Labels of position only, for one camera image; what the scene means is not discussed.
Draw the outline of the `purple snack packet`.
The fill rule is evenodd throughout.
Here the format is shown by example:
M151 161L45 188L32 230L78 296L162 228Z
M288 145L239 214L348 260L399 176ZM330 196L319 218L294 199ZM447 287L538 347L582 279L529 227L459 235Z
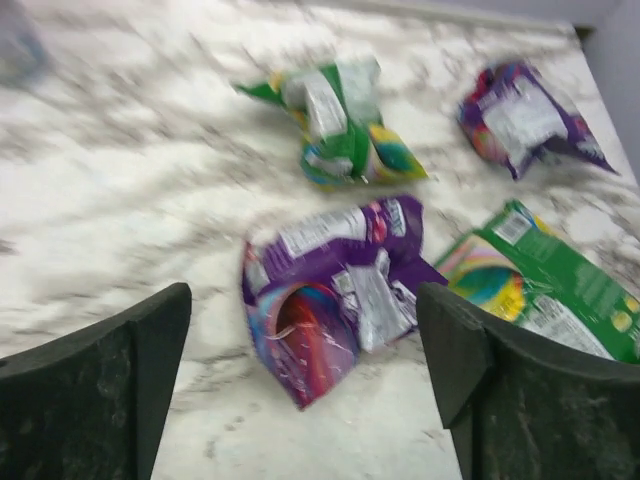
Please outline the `purple snack packet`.
M515 181L535 161L553 157L616 172L572 100L524 59L485 68L461 101L457 120L476 153Z
M420 284L446 284L421 256L423 206L407 194L323 212L245 241L241 288L257 356L305 409L361 353L417 327Z

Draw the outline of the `green yellow snack packet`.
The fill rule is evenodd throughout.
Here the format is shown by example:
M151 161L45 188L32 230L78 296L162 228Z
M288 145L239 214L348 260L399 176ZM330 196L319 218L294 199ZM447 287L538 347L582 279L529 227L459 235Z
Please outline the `green yellow snack packet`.
M233 88L287 111L302 132L300 166L314 184L397 184L428 177L403 140L384 125L373 57L274 71Z

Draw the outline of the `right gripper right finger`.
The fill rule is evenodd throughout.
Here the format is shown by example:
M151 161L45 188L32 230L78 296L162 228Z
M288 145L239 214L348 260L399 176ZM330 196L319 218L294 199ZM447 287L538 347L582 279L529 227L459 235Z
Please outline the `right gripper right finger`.
M417 320L463 478L638 478L638 366L556 343L437 283L420 285Z

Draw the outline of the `green chips packet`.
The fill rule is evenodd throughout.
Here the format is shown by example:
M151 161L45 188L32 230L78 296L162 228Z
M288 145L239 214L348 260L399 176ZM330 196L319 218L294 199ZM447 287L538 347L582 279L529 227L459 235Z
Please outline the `green chips packet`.
M435 263L449 288L511 324L609 360L639 361L639 299L512 199Z

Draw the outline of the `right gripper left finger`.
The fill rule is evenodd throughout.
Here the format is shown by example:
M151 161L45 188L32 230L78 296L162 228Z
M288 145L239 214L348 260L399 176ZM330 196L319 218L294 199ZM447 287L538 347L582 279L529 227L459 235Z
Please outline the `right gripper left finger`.
M2 478L150 478L191 311L189 286L174 283L2 358Z

